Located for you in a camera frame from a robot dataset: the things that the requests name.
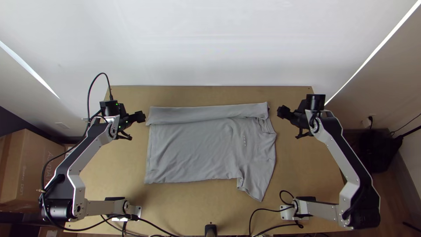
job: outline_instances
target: gray t-shirt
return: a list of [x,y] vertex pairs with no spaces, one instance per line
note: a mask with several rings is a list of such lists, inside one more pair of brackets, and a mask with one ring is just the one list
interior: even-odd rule
[[151,107],[145,183],[237,179],[262,201],[275,166],[276,133],[267,102]]

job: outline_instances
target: wooden table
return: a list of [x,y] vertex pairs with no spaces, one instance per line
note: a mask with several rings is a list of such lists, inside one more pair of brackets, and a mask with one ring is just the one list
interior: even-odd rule
[[[141,205],[142,218],[179,235],[203,235],[210,222],[218,226],[219,235],[248,235],[249,218],[257,208],[278,209],[282,204],[280,190],[296,196],[315,196],[319,201],[337,203],[343,181],[339,168],[325,145],[315,138],[297,140],[298,128],[276,116],[278,106],[298,108],[311,87],[303,86],[113,86],[113,96],[124,103],[126,111],[150,106],[182,107],[225,104],[247,104],[267,101],[270,119],[277,133],[276,165],[263,202],[252,199],[236,189],[236,179],[206,180],[190,183],[144,184],[149,127],[133,124],[127,133],[132,141],[116,140],[103,146],[81,173],[88,200],[105,197],[126,197],[132,205]],[[86,217],[66,227],[83,228],[102,220]],[[259,211],[252,221],[252,233],[272,226],[291,223],[280,214]],[[333,221],[311,217],[301,221],[304,229],[288,226],[269,231],[270,234],[314,233],[345,230]],[[161,234],[143,222],[129,222],[130,232]],[[121,234],[102,224],[87,233]]]

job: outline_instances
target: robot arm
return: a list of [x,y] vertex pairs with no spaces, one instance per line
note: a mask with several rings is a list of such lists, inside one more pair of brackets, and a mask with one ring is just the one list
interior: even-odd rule
[[373,180],[357,155],[342,136],[342,126],[328,110],[325,95],[308,94],[294,112],[286,106],[278,108],[278,117],[287,119],[300,129],[297,139],[314,136],[326,144],[346,184],[339,193],[339,203],[316,201],[315,197],[295,197],[294,208],[281,212],[282,219],[302,220],[311,216],[337,222],[349,229],[376,227],[380,223],[380,197]]
[[[44,188],[46,193],[42,205],[42,215],[55,221],[73,222],[92,215],[126,215],[140,218],[140,206],[132,206],[124,197],[107,197],[104,201],[88,201],[85,198],[86,187],[79,177],[80,172],[101,146],[116,139],[131,140],[124,132],[133,122],[144,122],[145,115],[138,111],[132,115],[126,113],[124,105],[112,101],[100,102],[102,118],[105,123],[93,119],[86,133],[86,138],[56,168],[54,177]],[[127,221],[126,218],[113,220]]]

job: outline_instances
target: white wall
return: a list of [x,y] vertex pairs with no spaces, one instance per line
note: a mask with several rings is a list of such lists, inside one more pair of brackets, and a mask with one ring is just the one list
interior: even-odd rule
[[[71,113],[62,101],[2,49],[0,82],[0,104],[10,112],[54,136],[80,136],[84,131],[86,124],[80,117]],[[72,129],[60,129],[55,122],[63,122]]]
[[[421,9],[418,8],[384,47],[326,106],[344,128],[361,128],[376,114],[373,127],[391,131],[421,113]],[[421,125],[421,116],[396,136]],[[421,195],[421,131],[403,140],[399,152]]]
[[[311,85],[329,97],[414,3],[3,0],[0,40],[78,117],[102,71],[113,85]],[[93,110],[105,90],[94,87]]]

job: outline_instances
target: floor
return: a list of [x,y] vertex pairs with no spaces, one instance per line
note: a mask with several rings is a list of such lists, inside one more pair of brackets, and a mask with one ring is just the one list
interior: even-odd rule
[[[350,144],[355,144],[356,137],[347,136],[345,138]],[[402,191],[396,180],[392,169],[380,174],[373,174],[374,187],[381,197],[380,216],[381,222],[377,228],[366,230],[354,230],[326,233],[329,237],[421,237],[421,233],[417,232],[402,224],[403,221],[413,224],[410,217],[408,207],[404,201]],[[116,237],[117,235],[99,235],[99,234],[83,234],[79,233],[78,237]],[[324,235],[311,233],[310,236],[322,237]]]

